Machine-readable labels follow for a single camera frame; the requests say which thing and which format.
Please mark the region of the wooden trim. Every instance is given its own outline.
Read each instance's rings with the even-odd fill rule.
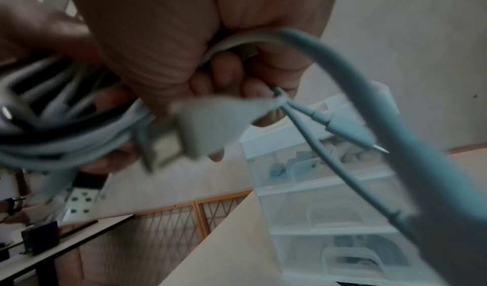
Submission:
[[[220,195],[215,195],[211,197],[206,197],[206,198],[201,198],[197,199],[194,202],[196,204],[201,204],[201,203],[209,203],[212,201],[218,201],[218,200],[223,200],[223,199],[229,199],[229,198],[236,198],[236,197],[242,197],[242,196],[248,196],[254,189],[247,189],[247,190],[242,190],[238,192],[232,192],[228,194],[220,194]]]
[[[196,212],[196,218],[198,219],[197,229],[199,235],[201,236],[201,241],[203,241],[210,234],[210,229],[208,228],[208,223],[206,222],[206,217],[203,212],[203,205],[201,203],[193,203],[193,208]]]
[[[477,145],[469,145],[469,146],[463,146],[463,147],[450,149],[448,151],[448,154],[454,155],[454,154],[464,153],[467,151],[473,151],[473,150],[479,150],[479,149],[485,149],[485,148],[487,148],[487,143],[482,143],[482,144],[477,144]]]
[[[157,209],[139,211],[139,212],[134,213],[134,215],[135,216],[150,215],[152,213],[158,213],[158,212],[162,212],[162,211],[173,210],[173,209],[176,209],[176,208],[188,207],[188,206],[193,206],[193,205],[194,205],[194,201],[190,201],[190,202],[185,202],[185,203],[179,203],[179,204],[176,204],[176,205],[161,207],[161,208],[157,208]]]

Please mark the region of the desk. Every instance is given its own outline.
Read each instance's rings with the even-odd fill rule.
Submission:
[[[160,286],[339,286],[284,278],[254,192]]]
[[[52,281],[54,278],[54,259],[79,247],[80,245],[120,226],[133,217],[133,215],[121,216],[115,218],[108,218],[98,221],[93,225],[90,225],[79,232],[72,234],[65,239],[61,240],[61,243],[43,253],[35,256],[31,255],[17,255],[6,261],[0,263],[0,283],[13,280],[25,273],[38,269],[38,274],[41,272],[42,276],[38,276],[39,280],[45,279],[45,281]]]

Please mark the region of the hand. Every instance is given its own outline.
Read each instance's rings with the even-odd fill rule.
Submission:
[[[51,50],[75,60],[101,64],[88,27],[78,19],[48,9],[36,0],[0,0],[0,65],[28,57],[33,51]],[[134,98],[123,88],[104,92],[95,106],[111,109]],[[137,160],[132,145],[81,167],[81,170],[106,174],[119,171]]]
[[[291,97],[310,62],[294,51],[259,44],[256,57],[232,52],[198,70],[208,46],[232,32],[285,26],[320,36],[335,0],[74,0],[109,68],[160,116],[175,99],[211,94]],[[268,125],[274,114],[260,120]]]

